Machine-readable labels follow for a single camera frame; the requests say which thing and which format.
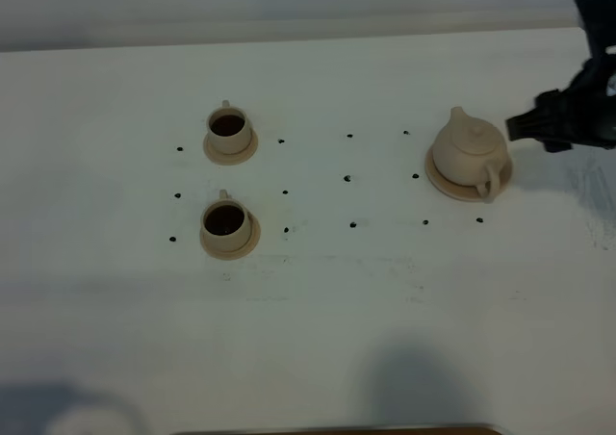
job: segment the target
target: teapot lid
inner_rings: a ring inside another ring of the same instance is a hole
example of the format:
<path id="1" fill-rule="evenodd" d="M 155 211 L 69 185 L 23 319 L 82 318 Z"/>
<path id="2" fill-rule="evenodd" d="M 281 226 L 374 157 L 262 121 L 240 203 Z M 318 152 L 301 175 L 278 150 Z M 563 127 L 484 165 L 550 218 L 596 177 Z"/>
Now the teapot lid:
<path id="1" fill-rule="evenodd" d="M 451 109 L 449 128 L 451 141 L 465 153 L 488 154 L 503 142 L 501 132 L 493 124 L 467 115 L 459 106 Z"/>

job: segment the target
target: saucer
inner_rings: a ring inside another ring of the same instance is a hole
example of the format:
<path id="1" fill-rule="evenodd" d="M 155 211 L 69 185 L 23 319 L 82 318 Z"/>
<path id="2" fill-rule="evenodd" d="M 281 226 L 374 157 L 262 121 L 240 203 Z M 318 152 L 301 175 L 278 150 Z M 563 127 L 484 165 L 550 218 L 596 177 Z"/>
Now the saucer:
<path id="1" fill-rule="evenodd" d="M 432 159 L 432 148 L 427 151 L 425 155 L 425 173 L 427 178 L 432 182 L 432 185 L 436 187 L 436 189 L 443 194 L 446 194 L 453 199 L 458 199 L 460 201 L 468 201 L 468 202 L 482 202 L 484 199 L 479 195 L 476 187 L 465 187 L 462 185 L 458 185 L 449 181 L 441 172 L 438 171 L 436 165 L 434 164 L 434 160 Z M 502 170 L 500 171 L 500 190 L 499 194 L 501 194 L 509 181 L 511 180 L 511 176 L 513 174 L 513 163 L 511 159 L 507 161 Z"/>
<path id="2" fill-rule="evenodd" d="M 205 151 L 205 155 L 210 159 L 210 161 L 221 166 L 232 166 L 235 164 L 243 163 L 254 154 L 254 152 L 257 150 L 257 146 L 259 145 L 259 139 L 257 138 L 257 134 L 255 134 L 254 130 L 252 130 L 252 127 L 250 128 L 250 130 L 252 131 L 250 143 L 242 151 L 235 154 L 223 154 L 219 151 L 216 151 L 212 147 L 210 139 L 208 139 L 209 136 L 206 135 L 205 140 L 203 141 L 203 150 Z"/>

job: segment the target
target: beige teacup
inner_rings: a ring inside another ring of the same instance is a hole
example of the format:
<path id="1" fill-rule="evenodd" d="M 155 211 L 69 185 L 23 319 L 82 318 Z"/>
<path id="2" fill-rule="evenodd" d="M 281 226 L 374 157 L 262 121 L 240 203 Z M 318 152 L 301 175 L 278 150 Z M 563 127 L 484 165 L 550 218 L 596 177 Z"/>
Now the beige teacup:
<path id="1" fill-rule="evenodd" d="M 475 187 L 486 202 L 501 191 L 501 173 L 510 158 L 504 136 L 490 122 L 471 117 L 460 107 L 452 108 L 449 122 L 437 135 L 431 151 L 436 169 L 452 184 Z"/>
<path id="2" fill-rule="evenodd" d="M 246 113 L 227 100 L 207 119 L 208 133 L 204 148 L 207 156 L 221 165 L 238 164 L 252 156 L 257 137 Z"/>
<path id="3" fill-rule="evenodd" d="M 226 190 L 201 216 L 201 242 L 203 248 L 220 259 L 236 259 L 250 252 L 259 240 L 259 223 Z"/>

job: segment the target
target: white surface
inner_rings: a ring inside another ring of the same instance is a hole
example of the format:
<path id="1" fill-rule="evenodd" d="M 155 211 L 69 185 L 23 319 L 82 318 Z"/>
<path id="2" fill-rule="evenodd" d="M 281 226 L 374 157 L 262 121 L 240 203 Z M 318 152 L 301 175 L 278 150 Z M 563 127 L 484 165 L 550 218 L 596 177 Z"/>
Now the white surface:
<path id="1" fill-rule="evenodd" d="M 573 0 L 0 0 L 0 50 L 570 25 L 575 15 Z"/>
<path id="2" fill-rule="evenodd" d="M 0 56 L 0 392 L 72 383 L 155 434 L 616 430 L 616 153 L 516 142 L 493 205 L 423 168 L 451 106 L 503 128 L 586 56 L 576 30 Z M 201 149 L 225 98 L 259 133 L 239 166 Z M 237 262 L 198 243 L 221 188 L 262 225 Z"/>

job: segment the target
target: robotic arm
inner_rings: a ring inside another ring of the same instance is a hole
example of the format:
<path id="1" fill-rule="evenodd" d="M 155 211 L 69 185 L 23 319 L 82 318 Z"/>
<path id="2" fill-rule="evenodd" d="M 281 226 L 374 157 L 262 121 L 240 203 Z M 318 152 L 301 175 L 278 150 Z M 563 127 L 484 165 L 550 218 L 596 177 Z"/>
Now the robotic arm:
<path id="1" fill-rule="evenodd" d="M 511 141 L 536 139 L 556 153 L 572 144 L 616 147 L 616 0 L 576 0 L 591 58 L 564 90 L 535 98 L 535 108 L 507 120 Z"/>

